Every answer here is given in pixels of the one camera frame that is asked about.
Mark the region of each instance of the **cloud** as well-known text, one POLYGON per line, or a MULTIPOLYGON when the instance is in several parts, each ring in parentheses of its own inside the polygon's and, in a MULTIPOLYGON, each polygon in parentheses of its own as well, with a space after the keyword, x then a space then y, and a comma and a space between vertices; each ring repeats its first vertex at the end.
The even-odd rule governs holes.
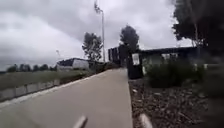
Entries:
MULTIPOLYGON (((0 62, 0 68, 18 61, 53 64, 58 59, 55 50, 64 58, 83 58, 84 33, 101 35, 101 16, 94 12, 93 3, 1 0, 0 57, 5 60, 0 62)), ((167 0, 98 0, 98 4, 105 14, 106 49, 119 44, 120 30, 127 24, 137 30, 143 49, 177 45, 171 29, 174 7, 167 0)), ((185 40, 178 44, 190 43, 185 40)))

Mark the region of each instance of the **light pole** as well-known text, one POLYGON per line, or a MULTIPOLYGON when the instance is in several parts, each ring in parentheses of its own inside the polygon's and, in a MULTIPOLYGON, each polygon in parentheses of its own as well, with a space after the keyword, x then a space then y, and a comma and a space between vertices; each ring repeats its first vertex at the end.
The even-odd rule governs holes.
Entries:
POLYGON ((94 4, 94 9, 97 14, 102 14, 102 42, 103 42, 103 62, 105 62, 105 43, 104 43, 104 12, 100 7, 97 5, 96 1, 94 4))

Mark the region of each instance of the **mulch bed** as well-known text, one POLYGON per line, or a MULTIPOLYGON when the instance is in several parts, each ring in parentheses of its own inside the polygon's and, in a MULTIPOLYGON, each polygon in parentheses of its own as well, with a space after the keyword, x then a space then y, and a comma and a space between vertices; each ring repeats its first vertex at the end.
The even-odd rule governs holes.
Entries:
POLYGON ((154 89, 130 83, 134 128, 142 128, 139 115, 147 114, 154 128, 192 128, 204 122, 208 99, 199 86, 154 89))

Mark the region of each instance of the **path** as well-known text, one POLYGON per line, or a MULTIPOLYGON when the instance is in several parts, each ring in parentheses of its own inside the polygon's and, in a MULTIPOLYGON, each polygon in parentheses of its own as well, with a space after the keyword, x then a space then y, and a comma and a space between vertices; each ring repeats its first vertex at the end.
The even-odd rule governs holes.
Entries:
POLYGON ((0 108, 0 128, 72 128, 81 115, 86 128, 131 128, 125 70, 109 70, 0 108))

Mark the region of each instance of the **concrete path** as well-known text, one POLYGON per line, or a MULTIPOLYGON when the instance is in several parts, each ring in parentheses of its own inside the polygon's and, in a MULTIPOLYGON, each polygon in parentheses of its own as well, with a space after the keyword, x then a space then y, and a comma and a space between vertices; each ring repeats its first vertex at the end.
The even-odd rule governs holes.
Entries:
POLYGON ((73 128, 83 114, 86 128, 132 128, 125 70, 109 70, 29 97, 2 108, 0 104, 0 128, 73 128))

